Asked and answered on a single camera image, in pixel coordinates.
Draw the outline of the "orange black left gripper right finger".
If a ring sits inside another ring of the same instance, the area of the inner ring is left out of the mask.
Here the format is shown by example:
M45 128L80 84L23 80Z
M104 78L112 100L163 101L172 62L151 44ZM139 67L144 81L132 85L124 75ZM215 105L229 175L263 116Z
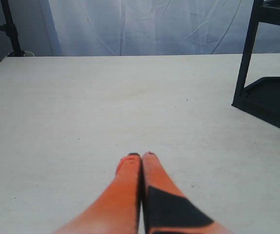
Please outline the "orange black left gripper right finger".
M147 234L231 234L184 195L167 174L156 154L142 157L145 194L144 226Z

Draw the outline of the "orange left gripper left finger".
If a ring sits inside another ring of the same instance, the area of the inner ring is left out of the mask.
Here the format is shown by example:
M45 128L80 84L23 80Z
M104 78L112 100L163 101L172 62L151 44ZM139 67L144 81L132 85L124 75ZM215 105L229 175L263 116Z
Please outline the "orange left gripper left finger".
M141 156L123 157L115 178L83 213L56 234L137 234L140 214Z

